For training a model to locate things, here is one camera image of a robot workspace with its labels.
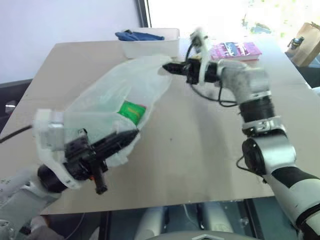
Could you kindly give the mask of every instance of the white plastic bag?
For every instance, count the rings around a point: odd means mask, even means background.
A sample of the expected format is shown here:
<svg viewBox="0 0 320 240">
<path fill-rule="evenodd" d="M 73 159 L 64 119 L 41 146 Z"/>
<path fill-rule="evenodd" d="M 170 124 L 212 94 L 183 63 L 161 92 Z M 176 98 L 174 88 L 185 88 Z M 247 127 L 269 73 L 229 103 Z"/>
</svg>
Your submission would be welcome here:
<svg viewBox="0 0 320 240">
<path fill-rule="evenodd" d="M 169 74 L 159 75 L 162 65 L 169 63 L 168 56 L 144 56 L 117 65 L 84 91 L 64 112 L 65 142 L 78 137 L 79 129 L 86 129 L 91 143 L 113 132 L 141 129 L 153 109 L 154 103 L 171 83 Z M 146 107 L 136 126 L 130 119 L 117 113 L 125 101 Z M 108 167 L 128 161 L 135 140 L 106 160 Z"/>
</svg>

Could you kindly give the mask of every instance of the wire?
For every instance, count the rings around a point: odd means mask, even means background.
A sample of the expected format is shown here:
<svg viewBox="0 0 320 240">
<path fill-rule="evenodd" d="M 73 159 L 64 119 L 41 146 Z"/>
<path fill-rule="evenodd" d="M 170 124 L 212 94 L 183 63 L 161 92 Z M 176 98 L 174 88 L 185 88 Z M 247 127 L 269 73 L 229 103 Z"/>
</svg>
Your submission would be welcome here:
<svg viewBox="0 0 320 240">
<path fill-rule="evenodd" d="M 75 229 L 69 234 L 69 236 L 67 236 L 67 237 L 65 238 L 65 240 L 68 240 L 69 238 L 71 238 L 71 236 L 78 230 L 78 228 L 80 227 L 82 221 L 84 220 L 85 214 L 86 214 L 85 212 L 82 214 L 82 217 L 81 217 L 78 225 L 77 225 L 77 226 L 75 227 Z"/>
<path fill-rule="evenodd" d="M 188 58 L 189 58 L 189 55 L 190 55 L 190 52 L 191 52 L 191 49 L 194 47 L 194 45 L 191 43 L 190 46 L 188 47 L 188 50 L 186 51 L 186 55 L 185 55 L 185 59 L 184 59 L 184 62 L 185 64 L 187 64 L 188 62 Z M 186 71 L 186 79 L 188 79 L 188 76 L 189 76 L 189 72 Z M 222 81 L 220 81 L 220 90 L 219 90 L 219 95 L 218 95 L 218 99 L 214 99 L 214 98 L 211 98 L 211 97 L 208 97 L 206 95 L 203 95 L 198 89 L 196 89 L 191 83 L 190 83 L 190 88 L 198 95 L 200 96 L 201 98 L 204 98 L 204 99 L 207 99 L 209 101 L 212 101 L 212 102 L 218 102 L 222 107 L 225 107 L 225 108 L 230 108 L 230 107 L 234 107 L 234 106 L 237 106 L 237 103 L 235 101 L 231 101 L 231 100 L 221 100 L 221 94 L 222 94 Z"/>
<path fill-rule="evenodd" d="M 189 215 L 189 212 L 188 212 L 188 209 L 187 209 L 187 206 L 185 204 L 182 204 L 183 205 L 183 209 L 184 209 L 184 213 L 185 213 L 185 216 L 186 218 L 190 221 L 190 223 L 192 223 L 193 225 L 195 225 L 195 227 L 198 229 L 199 226 L 198 224 L 192 220 L 192 218 L 190 217 Z"/>
<path fill-rule="evenodd" d="M 32 125 L 25 126 L 17 131 L 14 131 L 13 133 L 10 133 L 9 135 L 0 139 L 0 144 L 29 129 L 32 129 Z"/>
<path fill-rule="evenodd" d="M 240 166 L 239 165 L 239 163 L 240 163 L 240 161 L 242 160 L 242 159 L 244 159 L 244 155 L 242 155 L 242 157 L 240 157 L 237 161 L 236 161 L 236 167 L 238 168 L 238 169 L 241 169 L 241 170 L 244 170 L 244 171 L 247 171 L 247 172 L 249 172 L 249 173 L 252 173 L 252 174 L 254 174 L 254 175 L 257 175 L 254 171 L 252 171 L 252 170 L 250 170 L 249 168 L 245 168 L 245 167 L 242 167 L 242 166 Z"/>
</svg>

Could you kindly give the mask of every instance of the green package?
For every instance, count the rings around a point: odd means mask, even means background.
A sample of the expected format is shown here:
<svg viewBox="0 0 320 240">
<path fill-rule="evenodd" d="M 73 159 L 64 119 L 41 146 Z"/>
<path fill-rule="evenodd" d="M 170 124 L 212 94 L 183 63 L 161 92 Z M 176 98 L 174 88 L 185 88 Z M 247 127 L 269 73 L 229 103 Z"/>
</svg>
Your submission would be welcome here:
<svg viewBox="0 0 320 240">
<path fill-rule="evenodd" d="M 130 119 L 136 126 L 146 112 L 146 107 L 125 101 L 118 114 Z"/>
</svg>

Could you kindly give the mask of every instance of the white wall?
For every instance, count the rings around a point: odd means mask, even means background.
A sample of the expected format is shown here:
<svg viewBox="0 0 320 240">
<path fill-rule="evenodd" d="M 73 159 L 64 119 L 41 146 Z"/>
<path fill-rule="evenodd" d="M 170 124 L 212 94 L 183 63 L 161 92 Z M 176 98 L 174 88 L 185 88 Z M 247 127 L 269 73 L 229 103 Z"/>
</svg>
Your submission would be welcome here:
<svg viewBox="0 0 320 240">
<path fill-rule="evenodd" d="M 33 78 L 56 43 L 138 26 L 134 0 L 0 0 L 0 84 Z"/>
</svg>

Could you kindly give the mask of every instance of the table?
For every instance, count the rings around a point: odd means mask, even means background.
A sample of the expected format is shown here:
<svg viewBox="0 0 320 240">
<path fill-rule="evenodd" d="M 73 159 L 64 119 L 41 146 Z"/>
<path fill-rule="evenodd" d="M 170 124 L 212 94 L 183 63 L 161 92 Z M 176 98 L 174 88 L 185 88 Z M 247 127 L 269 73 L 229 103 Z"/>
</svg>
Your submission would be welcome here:
<svg viewBox="0 0 320 240">
<path fill-rule="evenodd" d="M 290 60 L 270 38 L 257 39 L 263 52 L 251 63 L 270 78 L 276 113 L 282 116 L 297 152 L 297 165 L 320 176 L 320 98 L 308 89 Z M 181 42 L 181 53 L 186 50 Z M 39 108 L 64 110 L 112 67 L 126 61 L 118 41 L 57 44 L 5 126 L 2 136 L 32 122 Z M 224 98 L 232 94 L 226 90 Z M 174 76 L 155 105 L 129 162 L 109 170 L 109 191 L 100 196 L 94 183 L 67 190 L 44 214 L 109 211 L 273 195 L 269 186 L 236 168 L 242 155 L 242 119 L 237 107 L 222 108 L 198 97 Z M 0 145 L 0 175 L 14 175 L 39 163 L 31 131 Z"/>
</svg>

